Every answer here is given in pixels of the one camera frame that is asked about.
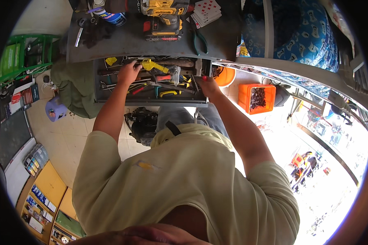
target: pliers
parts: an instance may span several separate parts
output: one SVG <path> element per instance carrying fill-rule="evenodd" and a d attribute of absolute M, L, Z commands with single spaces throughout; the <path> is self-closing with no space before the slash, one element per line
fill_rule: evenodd
<path fill-rule="evenodd" d="M 207 46 L 207 41 L 206 39 L 204 38 L 204 36 L 199 32 L 199 30 L 196 28 L 196 24 L 195 22 L 193 21 L 193 18 L 190 16 L 190 27 L 191 27 L 191 31 L 193 32 L 193 37 L 192 37 L 192 40 L 193 40 L 193 47 L 195 48 L 195 53 L 197 55 L 200 55 L 199 52 L 198 52 L 198 49 L 196 48 L 196 36 L 199 37 L 199 39 L 203 42 L 204 44 L 204 53 L 205 54 L 208 54 L 208 46 Z"/>

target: black bag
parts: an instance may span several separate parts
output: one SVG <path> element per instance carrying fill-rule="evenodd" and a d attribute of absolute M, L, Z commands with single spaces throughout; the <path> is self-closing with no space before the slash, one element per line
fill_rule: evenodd
<path fill-rule="evenodd" d="M 282 86 L 276 85 L 275 88 L 274 107 L 283 106 L 285 102 L 289 99 L 290 93 Z"/>

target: man's arm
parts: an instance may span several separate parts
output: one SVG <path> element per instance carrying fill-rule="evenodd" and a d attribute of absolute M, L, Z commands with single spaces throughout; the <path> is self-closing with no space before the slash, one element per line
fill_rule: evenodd
<path fill-rule="evenodd" d="M 142 69 L 142 65 L 135 68 L 135 63 L 136 61 L 133 61 L 120 69 L 120 73 L 117 75 L 117 85 L 94 122 L 93 131 L 105 132 L 112 136 L 117 143 L 123 124 L 124 104 L 128 87 L 135 81 L 140 69 Z"/>
<path fill-rule="evenodd" d="M 245 175 L 248 176 L 256 164 L 264 161 L 274 162 L 257 126 L 222 94 L 216 81 L 210 77 L 207 81 L 196 81 L 217 108 L 230 140 L 243 161 Z"/>

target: plastic stool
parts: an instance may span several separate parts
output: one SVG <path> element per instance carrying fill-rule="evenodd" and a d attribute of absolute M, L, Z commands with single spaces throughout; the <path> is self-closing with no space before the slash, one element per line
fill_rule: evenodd
<path fill-rule="evenodd" d="M 64 104 L 60 104 L 60 96 L 53 97 L 45 105 L 46 115 L 51 121 L 57 121 L 67 115 L 67 107 Z"/>

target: man's hand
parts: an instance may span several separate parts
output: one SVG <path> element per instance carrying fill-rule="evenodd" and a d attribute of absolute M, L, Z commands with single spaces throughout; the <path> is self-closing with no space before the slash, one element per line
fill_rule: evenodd
<path fill-rule="evenodd" d="M 117 75 L 117 84 L 128 85 L 129 87 L 129 85 L 135 81 L 140 69 L 142 69 L 142 65 L 135 67 L 135 63 L 136 60 L 121 67 L 120 72 Z"/>
<path fill-rule="evenodd" d="M 204 81 L 201 77 L 196 77 L 196 82 L 199 83 L 199 85 L 202 88 L 203 94 L 207 96 L 211 103 L 214 103 L 214 101 L 219 97 L 223 96 L 222 91 L 219 89 L 219 86 L 217 82 L 209 77 L 206 76 L 207 80 Z"/>

